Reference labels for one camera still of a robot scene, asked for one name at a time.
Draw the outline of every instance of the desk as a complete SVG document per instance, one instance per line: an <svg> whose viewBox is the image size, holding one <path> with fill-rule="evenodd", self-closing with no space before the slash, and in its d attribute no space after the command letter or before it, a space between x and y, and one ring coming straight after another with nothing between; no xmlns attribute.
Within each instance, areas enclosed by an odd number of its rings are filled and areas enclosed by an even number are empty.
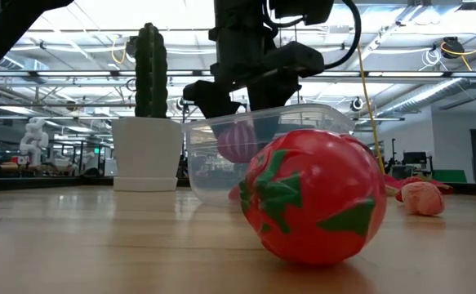
<svg viewBox="0 0 476 294"><path fill-rule="evenodd" d="M0 293L471 292L476 196L449 196L442 217L406 216L390 200L360 255L305 269L264 250L240 211L188 190L0 192Z"/></svg>

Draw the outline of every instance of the ceiling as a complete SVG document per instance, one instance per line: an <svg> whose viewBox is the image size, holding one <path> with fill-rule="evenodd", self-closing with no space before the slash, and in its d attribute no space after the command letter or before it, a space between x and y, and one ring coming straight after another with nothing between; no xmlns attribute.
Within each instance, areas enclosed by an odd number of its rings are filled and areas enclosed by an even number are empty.
<svg viewBox="0 0 476 294"><path fill-rule="evenodd" d="M216 62L215 43L208 40L208 30L214 26L213 0L102 0L100 6L98 3L97 0L75 0L68 7L44 13L13 47L8 57L20 63L27 59L37 60L49 70L133 70L134 60L123 55L125 43L130 36L137 35L137 30L146 22L153 22L164 36L170 71L208 70ZM434 0L433 6L417 8L420 10L412 12L407 10L409 8L406 1L374 0L356 3L363 14L361 45L371 46L373 49L364 56L365 70L466 70L461 59L442 58L434 66L425 63L427 51L434 44L439 45L446 36L458 37L466 51L476 50L476 11L458 11L458 1ZM394 25L399 17L405 19L403 26ZM326 24L309 27L299 24L296 28L283 29L277 36L276 43L284 45L297 39L298 42L321 51L325 61L330 63L344 55L345 52L341 50L343 44L348 46L352 42L351 27L353 20L349 10L344 5L336 4ZM345 65L334 70L359 70L357 59L354 56ZM468 56L468 59L472 64L476 60L476 53ZM175 102L181 98L183 87L197 79L171 78L168 87L170 116L180 119L180 112L174 107ZM22 80L18 78L0 78L0 89L17 93L19 98L15 102L32 102L35 98L39 101L40 96L43 97L43 103L66 103L73 100L85 104L122 104L134 101L133 93L126 87L119 86L119 83L116 87L109 86L112 80L81 80L96 85L69 87L64 83L72 82L72 78L49 78L56 85L62 83L61 87L55 89L56 86L41 86L34 82L23 81L22 84ZM364 96L363 85L359 81L342 82L339 78L320 82L302 79L300 83L303 86L299 93L302 97L300 102L327 104L348 115L357 115L350 112L349 104L352 99ZM367 92L378 107L383 107L422 83L423 81L413 83L396 79L391 82L370 82L367 84ZM247 102L247 91L234 92L233 99ZM296 96L289 103L297 103ZM469 103L458 108L458 111L466 108L476 110L475 104ZM69 111L64 108L45 108L42 111L50 111L58 116L91 115L95 112L90 109ZM132 116L133 108L109 107L107 114ZM202 115L193 111L189 118L202 119ZM103 122L91 127L109 130Z"/></svg>

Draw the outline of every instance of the potted cactus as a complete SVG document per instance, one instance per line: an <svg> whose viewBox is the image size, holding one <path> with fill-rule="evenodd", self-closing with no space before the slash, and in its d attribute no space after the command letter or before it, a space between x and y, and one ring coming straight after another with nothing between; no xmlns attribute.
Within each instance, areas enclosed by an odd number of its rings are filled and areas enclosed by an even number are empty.
<svg viewBox="0 0 476 294"><path fill-rule="evenodd" d="M134 118L113 123L118 177L114 189L155 192L176 189L183 133L167 118L167 50L152 24L136 39Z"/></svg>

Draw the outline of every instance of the wooden table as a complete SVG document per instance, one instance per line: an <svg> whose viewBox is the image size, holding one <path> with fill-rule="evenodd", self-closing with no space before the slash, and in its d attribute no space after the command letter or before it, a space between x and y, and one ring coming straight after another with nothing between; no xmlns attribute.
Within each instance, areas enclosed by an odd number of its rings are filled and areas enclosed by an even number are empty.
<svg viewBox="0 0 476 294"><path fill-rule="evenodd" d="M441 217L391 201L360 255L306 269L189 191L0 192L0 293L476 293L476 196L450 196Z"/></svg>

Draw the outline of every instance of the white robot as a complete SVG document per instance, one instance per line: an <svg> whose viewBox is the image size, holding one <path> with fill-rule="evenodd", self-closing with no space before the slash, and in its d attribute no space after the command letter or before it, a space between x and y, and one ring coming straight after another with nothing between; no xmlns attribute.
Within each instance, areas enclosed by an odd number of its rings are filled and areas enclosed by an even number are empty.
<svg viewBox="0 0 476 294"><path fill-rule="evenodd" d="M40 165L42 148L46 148L49 145L49 135L42 131L44 124L45 121L43 119L31 118L29 123L25 125L26 132L20 142L20 154L23 156L29 155L29 165L31 167Z"/></svg>

